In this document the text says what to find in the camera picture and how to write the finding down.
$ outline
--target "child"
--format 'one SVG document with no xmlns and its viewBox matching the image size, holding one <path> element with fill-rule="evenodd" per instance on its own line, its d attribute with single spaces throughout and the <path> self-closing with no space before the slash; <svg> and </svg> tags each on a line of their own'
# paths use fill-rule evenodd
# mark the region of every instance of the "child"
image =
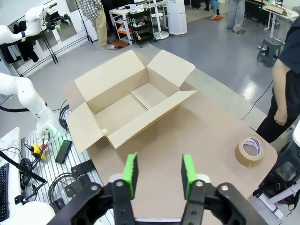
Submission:
<svg viewBox="0 0 300 225">
<path fill-rule="evenodd" d="M 212 20 L 221 20 L 223 19 L 224 17 L 222 17 L 220 15 L 220 12 L 219 12 L 219 1 L 218 0 L 210 0 L 210 4 L 211 4 L 211 7 L 212 7 L 212 11 L 214 12 L 214 15 L 212 16 Z"/>
</svg>

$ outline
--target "plaid shirt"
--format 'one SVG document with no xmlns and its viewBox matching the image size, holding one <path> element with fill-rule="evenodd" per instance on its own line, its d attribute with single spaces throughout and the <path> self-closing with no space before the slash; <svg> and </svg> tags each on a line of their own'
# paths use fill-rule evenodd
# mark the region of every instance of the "plaid shirt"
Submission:
<svg viewBox="0 0 300 225">
<path fill-rule="evenodd" d="M 83 14 L 91 21 L 97 20 L 103 10 L 101 0 L 79 0 L 79 3 Z"/>
</svg>

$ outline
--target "human hand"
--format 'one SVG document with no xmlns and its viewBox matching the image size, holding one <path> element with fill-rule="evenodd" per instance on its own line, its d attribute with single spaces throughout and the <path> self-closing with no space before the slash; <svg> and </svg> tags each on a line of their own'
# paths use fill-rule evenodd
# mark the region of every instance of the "human hand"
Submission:
<svg viewBox="0 0 300 225">
<path fill-rule="evenodd" d="M 274 120 L 277 124 L 283 126 L 286 123 L 287 120 L 287 110 L 280 110 L 277 109 L 275 116 L 274 116 Z"/>
</svg>

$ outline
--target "khaki pants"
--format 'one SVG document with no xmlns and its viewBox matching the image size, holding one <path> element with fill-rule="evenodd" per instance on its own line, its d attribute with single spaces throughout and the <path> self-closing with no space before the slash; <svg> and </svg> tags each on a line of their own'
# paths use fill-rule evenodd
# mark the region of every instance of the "khaki pants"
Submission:
<svg viewBox="0 0 300 225">
<path fill-rule="evenodd" d="M 99 47 L 105 47 L 107 43 L 107 29 L 105 12 L 103 10 L 100 11 L 98 19 L 93 21 L 92 24 L 97 33 Z"/>
</svg>

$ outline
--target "floor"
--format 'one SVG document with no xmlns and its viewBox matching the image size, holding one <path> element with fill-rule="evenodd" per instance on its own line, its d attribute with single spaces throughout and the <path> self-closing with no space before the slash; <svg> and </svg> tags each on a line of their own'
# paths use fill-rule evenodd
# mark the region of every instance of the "floor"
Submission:
<svg viewBox="0 0 300 225">
<path fill-rule="evenodd" d="M 225 29 L 225 19 L 215 22 L 204 18 L 189 22 L 186 36 L 169 37 L 155 43 L 155 46 L 145 45 L 138 48 L 133 45 L 117 51 L 99 51 L 96 43 L 86 44 L 59 57 L 59 64 L 47 64 L 32 74 L 30 79 L 49 107 L 53 110 L 59 109 L 65 100 L 63 88 L 67 82 L 129 49 L 153 57 L 161 48 L 195 64 L 201 72 L 197 76 L 189 77 L 187 81 L 237 118 L 242 119 L 272 79 L 271 69 L 256 61 L 258 53 L 256 46 L 268 32 L 263 31 L 262 26 L 257 27 L 256 23 L 246 20 L 244 22 L 246 33 L 243 36 L 233 34 Z M 270 97 L 271 89 L 244 119 L 244 122 L 253 129 L 256 129 L 265 117 L 270 106 Z M 5 101 L 2 106 L 22 107 L 16 96 Z M 35 129 L 35 123 L 36 119 L 29 112 L 13 114 L 0 111 L 0 136 L 16 126 L 21 128 L 21 136 L 26 136 Z M 274 143 L 275 148 L 280 149 L 285 139 L 283 136 Z M 280 224 L 258 199 L 250 197 L 249 201 L 270 225 Z M 288 214 L 285 206 L 280 209 L 285 215 Z M 300 207 L 282 224 L 296 224 L 299 212 Z"/>
</svg>

